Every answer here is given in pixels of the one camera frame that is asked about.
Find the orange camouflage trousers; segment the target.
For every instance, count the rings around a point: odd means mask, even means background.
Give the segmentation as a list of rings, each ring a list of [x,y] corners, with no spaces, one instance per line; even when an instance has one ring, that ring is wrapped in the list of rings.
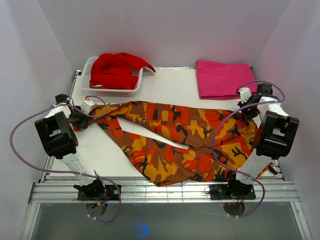
[[[228,181],[252,153],[258,130],[230,110],[146,101],[99,105],[89,117],[156,186]]]

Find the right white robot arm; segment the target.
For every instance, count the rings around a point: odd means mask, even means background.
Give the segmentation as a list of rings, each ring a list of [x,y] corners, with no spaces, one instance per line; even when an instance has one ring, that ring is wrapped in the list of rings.
[[[286,157],[293,145],[300,121],[290,116],[281,107],[280,100],[273,94],[272,85],[260,83],[255,94],[248,87],[236,92],[240,95],[239,107],[245,120],[261,116],[261,123],[253,139],[253,151],[238,169],[249,176],[236,173],[226,185],[226,194],[232,199],[255,199],[253,183],[269,168],[273,160]]]

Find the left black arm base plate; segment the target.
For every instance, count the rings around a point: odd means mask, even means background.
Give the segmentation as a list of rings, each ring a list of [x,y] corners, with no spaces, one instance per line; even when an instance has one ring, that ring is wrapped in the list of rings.
[[[122,191],[122,186],[117,185],[117,188],[114,185],[107,184],[100,190],[95,190],[90,195],[85,195],[83,192],[78,191],[76,199],[78,201],[118,201],[120,199],[120,194]]]

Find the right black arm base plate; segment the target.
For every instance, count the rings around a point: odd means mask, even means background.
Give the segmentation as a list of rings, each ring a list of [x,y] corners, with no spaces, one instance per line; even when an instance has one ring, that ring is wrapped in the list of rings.
[[[204,189],[204,194],[211,200],[255,200],[256,194],[252,187],[249,192],[233,189],[227,184],[211,184]]]

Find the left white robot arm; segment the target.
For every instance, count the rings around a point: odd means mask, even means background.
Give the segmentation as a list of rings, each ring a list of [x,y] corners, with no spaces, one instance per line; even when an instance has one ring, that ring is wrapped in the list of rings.
[[[73,127],[80,130],[88,128],[90,117],[88,115],[97,107],[91,99],[85,99],[81,105],[73,105],[72,98],[66,94],[55,96],[56,105],[42,119],[35,121],[34,125],[42,146],[50,157],[63,162],[75,174],[78,184],[73,187],[87,198],[101,200],[106,194],[106,187],[101,179],[88,177],[97,173],[89,168],[77,152],[79,145]]]

